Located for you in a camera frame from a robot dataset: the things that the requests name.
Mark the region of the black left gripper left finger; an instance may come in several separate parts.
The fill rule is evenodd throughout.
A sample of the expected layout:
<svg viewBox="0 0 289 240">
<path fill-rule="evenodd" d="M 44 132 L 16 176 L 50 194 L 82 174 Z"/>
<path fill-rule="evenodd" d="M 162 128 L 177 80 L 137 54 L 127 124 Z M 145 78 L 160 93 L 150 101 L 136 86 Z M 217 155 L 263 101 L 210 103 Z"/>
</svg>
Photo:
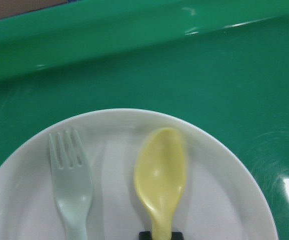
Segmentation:
<svg viewBox="0 0 289 240">
<path fill-rule="evenodd" d="M 152 240 L 152 234 L 150 231 L 141 231 L 138 234 L 138 240 Z"/>
</svg>

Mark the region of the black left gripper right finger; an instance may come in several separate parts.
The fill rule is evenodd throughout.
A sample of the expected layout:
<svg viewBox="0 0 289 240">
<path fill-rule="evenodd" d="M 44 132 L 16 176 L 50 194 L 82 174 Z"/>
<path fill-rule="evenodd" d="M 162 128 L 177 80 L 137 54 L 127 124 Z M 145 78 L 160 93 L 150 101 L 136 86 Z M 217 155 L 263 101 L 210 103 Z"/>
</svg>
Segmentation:
<svg viewBox="0 0 289 240">
<path fill-rule="evenodd" d="M 182 232 L 173 231 L 171 233 L 171 240 L 184 240 L 184 235 Z"/>
</svg>

